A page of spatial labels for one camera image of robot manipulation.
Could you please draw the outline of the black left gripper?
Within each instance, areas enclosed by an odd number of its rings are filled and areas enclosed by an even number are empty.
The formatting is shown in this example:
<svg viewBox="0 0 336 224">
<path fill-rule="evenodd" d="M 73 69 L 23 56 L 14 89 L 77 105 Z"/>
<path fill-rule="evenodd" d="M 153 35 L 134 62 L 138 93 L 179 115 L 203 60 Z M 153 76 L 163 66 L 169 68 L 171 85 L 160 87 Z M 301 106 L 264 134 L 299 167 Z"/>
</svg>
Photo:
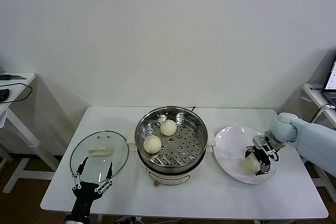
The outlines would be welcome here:
<svg viewBox="0 0 336 224">
<path fill-rule="evenodd" d="M 80 182 L 80 176 L 83 173 L 88 159 L 89 157 L 86 157 L 78 166 L 76 172 L 72 174 L 72 177 L 74 178 L 72 192 L 76 197 L 76 201 L 71 213 L 75 215 L 89 215 L 92 203 L 102 197 L 99 193 L 105 193 L 112 185 L 113 162 L 110 163 L 105 182 L 102 185 Z"/>
</svg>

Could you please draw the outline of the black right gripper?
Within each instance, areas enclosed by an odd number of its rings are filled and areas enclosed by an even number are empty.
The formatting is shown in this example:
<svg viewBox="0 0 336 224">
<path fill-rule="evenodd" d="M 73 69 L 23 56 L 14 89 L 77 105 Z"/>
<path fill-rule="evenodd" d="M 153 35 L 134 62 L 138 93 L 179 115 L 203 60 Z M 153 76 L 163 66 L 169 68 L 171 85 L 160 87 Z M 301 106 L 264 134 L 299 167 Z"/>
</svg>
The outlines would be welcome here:
<svg viewBox="0 0 336 224">
<path fill-rule="evenodd" d="M 276 151 L 269 145 L 257 146 L 250 145 L 246 147 L 245 156 L 247 158 L 250 154 L 255 155 L 260 162 L 259 170 L 256 172 L 256 176 L 268 174 L 270 171 L 271 160 L 275 158 Z"/>
</svg>

